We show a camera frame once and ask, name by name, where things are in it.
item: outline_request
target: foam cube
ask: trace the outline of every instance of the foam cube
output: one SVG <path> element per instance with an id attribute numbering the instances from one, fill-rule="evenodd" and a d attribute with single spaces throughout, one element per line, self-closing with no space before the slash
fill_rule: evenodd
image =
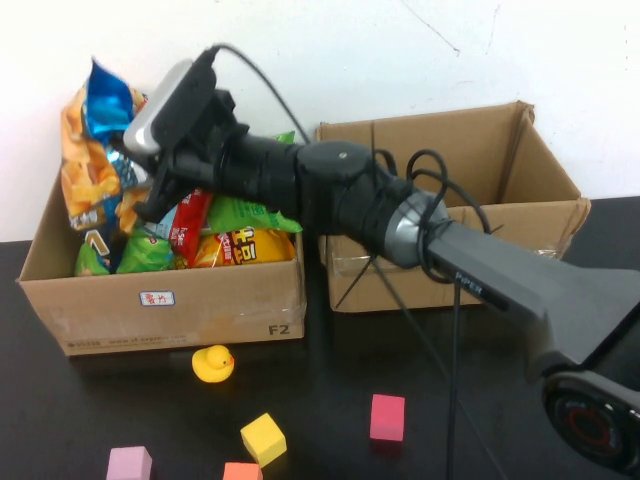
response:
<path id="1" fill-rule="evenodd" d="M 242 442 L 261 467 L 268 465 L 287 451 L 287 442 L 276 422 L 268 413 L 240 430 Z"/>
<path id="2" fill-rule="evenodd" d="M 107 480 L 149 480 L 151 457 L 144 447 L 112 448 Z"/>
<path id="3" fill-rule="evenodd" d="M 404 397 L 379 394 L 373 396 L 369 436 L 374 440 L 402 441 L 404 437 Z"/>
<path id="4" fill-rule="evenodd" d="M 227 462 L 222 480 L 262 480 L 262 470 L 257 463 Z"/>

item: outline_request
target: pink block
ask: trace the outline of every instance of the pink block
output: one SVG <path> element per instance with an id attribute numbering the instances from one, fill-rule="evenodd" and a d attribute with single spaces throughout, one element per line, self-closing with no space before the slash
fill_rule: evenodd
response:
<path id="1" fill-rule="evenodd" d="M 144 447 L 112 448 L 107 480 L 149 480 L 151 457 Z"/>
<path id="2" fill-rule="evenodd" d="M 404 437 L 404 397 L 373 396 L 371 403 L 371 429 L 375 440 L 401 442 Z"/>

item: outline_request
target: yellow rubber duck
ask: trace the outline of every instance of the yellow rubber duck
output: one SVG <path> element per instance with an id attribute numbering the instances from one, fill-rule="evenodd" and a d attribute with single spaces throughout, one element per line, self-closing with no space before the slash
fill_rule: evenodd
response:
<path id="1" fill-rule="evenodd" d="M 214 345 L 194 353 L 191 366 L 203 382 L 218 383 L 229 378 L 233 372 L 234 360 L 227 347 Z"/>

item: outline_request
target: open cardboard box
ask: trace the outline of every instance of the open cardboard box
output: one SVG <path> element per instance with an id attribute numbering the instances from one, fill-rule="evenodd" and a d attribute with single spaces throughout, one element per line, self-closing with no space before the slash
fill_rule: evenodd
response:
<path id="1" fill-rule="evenodd" d="M 67 355 L 304 335 L 302 236 L 288 262 L 74 277 L 81 238 L 58 178 L 19 283 Z"/>
<path id="2" fill-rule="evenodd" d="M 590 202 L 560 166 L 533 127 L 533 106 L 523 103 L 344 124 L 322 124 L 319 140 L 351 140 L 389 150 L 404 176 L 409 158 L 420 149 L 438 151 L 449 177 L 480 204 L 494 235 L 539 254 L 562 257 L 589 213 Z M 416 168 L 437 170 L 424 157 Z M 416 184 L 437 191 L 430 178 Z M 453 191 L 445 197 L 454 220 L 480 229 L 472 208 Z M 370 268 L 345 300 L 338 302 L 368 260 L 346 237 L 320 240 L 327 267 L 331 307 L 338 312 L 395 310 L 398 305 Z M 453 304 L 453 287 L 429 280 L 421 269 L 403 271 L 381 261 L 383 270 L 410 308 Z M 479 303 L 463 293 L 463 304 Z"/>

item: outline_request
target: white wall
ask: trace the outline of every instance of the white wall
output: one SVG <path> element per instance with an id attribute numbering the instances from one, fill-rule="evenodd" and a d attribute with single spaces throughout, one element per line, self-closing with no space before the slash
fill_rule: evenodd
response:
<path id="1" fill-rule="evenodd" d="M 37 3 L 14 2 L 0 18 L 0 241 L 33 236 L 59 167 L 59 111 L 92 55 L 152 88 L 219 41 L 253 58 L 309 130 L 521 99 L 536 104 L 539 131 L 585 195 L 640 194 L 631 0 L 592 11 L 582 0 Z M 245 67 L 221 55 L 216 70 L 254 131 L 289 128 Z"/>

